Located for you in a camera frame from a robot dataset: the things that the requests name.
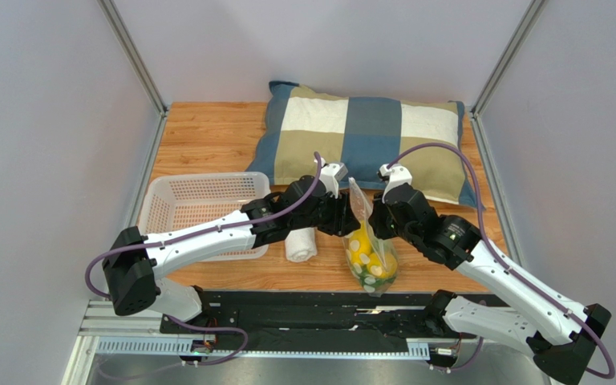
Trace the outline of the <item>clear zip top bag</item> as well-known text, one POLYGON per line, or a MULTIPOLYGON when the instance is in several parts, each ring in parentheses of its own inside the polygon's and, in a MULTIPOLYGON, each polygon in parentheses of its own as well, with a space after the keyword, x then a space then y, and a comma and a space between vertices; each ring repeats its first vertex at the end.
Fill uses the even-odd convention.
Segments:
POLYGON ((368 219, 373 204, 353 177, 348 178, 351 208, 360 228, 343 238, 348 267, 363 290, 372 297, 381 297, 398 275, 398 254, 390 240, 374 235, 368 219))

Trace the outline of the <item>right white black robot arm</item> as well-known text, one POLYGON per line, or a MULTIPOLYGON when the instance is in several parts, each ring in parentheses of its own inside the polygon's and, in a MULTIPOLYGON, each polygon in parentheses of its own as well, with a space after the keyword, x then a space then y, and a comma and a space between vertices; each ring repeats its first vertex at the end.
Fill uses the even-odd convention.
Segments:
POLYGON ((549 288, 495 249, 470 221, 439 215, 409 184, 375 194, 368 223, 376 237, 405 240, 428 260, 479 282, 511 307, 504 312, 438 290, 428 325, 511 347, 559 383, 581 382, 611 320, 604 306, 585 306, 549 288))

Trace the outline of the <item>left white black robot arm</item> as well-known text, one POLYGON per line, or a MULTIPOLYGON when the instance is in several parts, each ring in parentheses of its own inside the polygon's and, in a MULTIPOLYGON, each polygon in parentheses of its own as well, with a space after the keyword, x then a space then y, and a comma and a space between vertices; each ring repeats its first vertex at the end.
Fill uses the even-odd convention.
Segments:
POLYGON ((348 191, 331 192, 304 176, 283 192, 201 225, 147 235, 135 226, 123 229, 101 265, 116 315, 154 310, 189 321, 202 311, 200 291, 168 280, 170 273, 220 254, 282 242, 300 229, 345 237, 359 227, 348 191))

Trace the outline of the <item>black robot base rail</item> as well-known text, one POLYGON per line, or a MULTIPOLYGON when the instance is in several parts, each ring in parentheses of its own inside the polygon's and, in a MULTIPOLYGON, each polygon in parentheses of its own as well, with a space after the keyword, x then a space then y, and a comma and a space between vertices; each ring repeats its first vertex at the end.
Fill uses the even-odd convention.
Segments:
POLYGON ((204 335, 160 314, 142 312, 154 331, 143 338, 106 337, 103 354, 178 355, 192 361, 239 357, 311 359, 412 359, 450 367, 490 337, 432 326, 429 293, 210 291, 192 325, 217 328, 204 335))

